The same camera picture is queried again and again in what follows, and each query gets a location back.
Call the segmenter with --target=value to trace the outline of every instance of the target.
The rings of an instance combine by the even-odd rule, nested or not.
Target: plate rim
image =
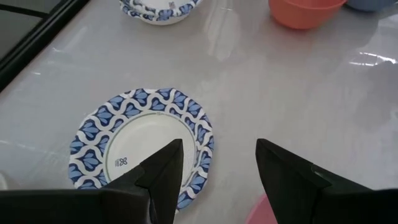
[[[143,101],[145,101],[144,105],[147,107],[146,110],[142,111],[153,111],[153,112],[162,112],[165,113],[166,115],[169,115],[173,118],[178,119],[180,122],[183,124],[186,124],[190,130],[190,134],[193,136],[194,141],[195,141],[195,157],[193,161],[193,167],[191,168],[191,173],[189,173],[187,177],[187,182],[185,185],[181,186],[180,189],[180,194],[178,196],[178,202],[177,202],[177,208],[176,208],[176,213],[178,213],[181,209],[187,207],[189,204],[193,202],[193,200],[196,198],[196,196],[201,192],[204,188],[204,186],[207,183],[207,174],[210,169],[210,164],[211,160],[213,158],[213,150],[214,150],[214,135],[213,135],[213,128],[211,126],[211,123],[207,117],[207,114],[205,113],[204,109],[193,99],[189,98],[187,95],[182,93],[181,91],[175,89],[175,88],[161,88],[161,89],[148,89],[148,88],[138,88],[135,90],[127,91],[125,93],[121,93],[119,95],[114,96],[104,104],[100,105],[97,107],[97,109],[94,110],[94,112],[90,113],[87,115],[83,121],[80,123],[80,126],[78,128],[77,133],[75,134],[74,140],[70,144],[70,160],[69,160],[69,166],[68,166],[68,174],[69,178],[73,182],[73,186],[76,189],[98,189],[100,187],[103,187],[108,183],[108,180],[106,180],[104,176],[104,171],[106,169],[105,161],[104,161],[104,154],[105,151],[104,149],[100,148],[100,143],[103,142],[103,139],[108,138],[103,144],[105,147],[112,138],[114,138],[115,133],[119,128],[123,127],[123,123],[126,121],[129,121],[130,119],[134,119],[135,116],[139,116],[140,112],[138,114],[132,115],[130,117],[127,117],[125,114],[127,111],[127,106],[128,104],[133,104],[133,101],[135,101],[137,104],[140,104],[138,102],[136,96],[142,94],[145,95],[145,98],[142,98]],[[115,101],[114,99],[118,100],[118,105],[119,109],[115,110]],[[122,110],[121,106],[123,105],[123,102],[127,100],[127,103],[124,104],[124,110]],[[163,110],[155,110],[154,108],[159,105],[164,105]],[[118,111],[119,114],[112,114],[112,111],[110,111],[110,108],[112,108],[114,111]],[[103,130],[98,129],[98,132],[95,134],[93,139],[88,139],[90,136],[86,134],[85,130],[90,129],[92,127],[95,127],[95,122],[99,123],[101,126],[102,120],[99,118],[99,112],[100,111],[107,111],[107,113],[112,114],[112,117],[109,119],[110,121],[114,118],[113,123],[111,124],[109,121],[108,125],[105,125],[103,127],[107,127],[107,134],[102,133],[102,136],[98,137],[98,134],[101,132],[105,132]],[[125,121],[123,121],[121,124],[117,126],[117,123],[119,123],[119,119],[122,120],[122,117],[125,116]],[[89,147],[88,144],[91,144],[93,141],[98,141],[97,144],[95,145],[90,145]],[[85,147],[85,152],[84,154],[81,154],[79,156],[79,152],[81,149]],[[92,161],[92,158],[95,158],[98,163],[94,167],[93,170],[89,170],[89,167],[86,166],[86,159],[90,159]],[[88,175],[87,173],[90,172],[97,172],[98,175]]]

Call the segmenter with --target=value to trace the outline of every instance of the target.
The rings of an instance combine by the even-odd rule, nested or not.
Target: white countertop
[[[208,185],[176,223],[244,222],[264,192],[257,138],[367,187],[397,187],[395,12],[343,9],[294,31],[267,1],[205,0],[157,27],[92,0],[0,93],[0,170],[24,189],[71,188],[68,146],[86,114],[127,90],[175,87],[205,109],[216,144]]]

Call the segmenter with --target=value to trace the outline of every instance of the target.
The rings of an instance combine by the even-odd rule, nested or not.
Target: blue and white plate
[[[129,91],[89,114],[70,144],[69,178],[99,189],[176,138],[184,148],[178,212],[206,184],[214,138],[203,108],[174,88]]]

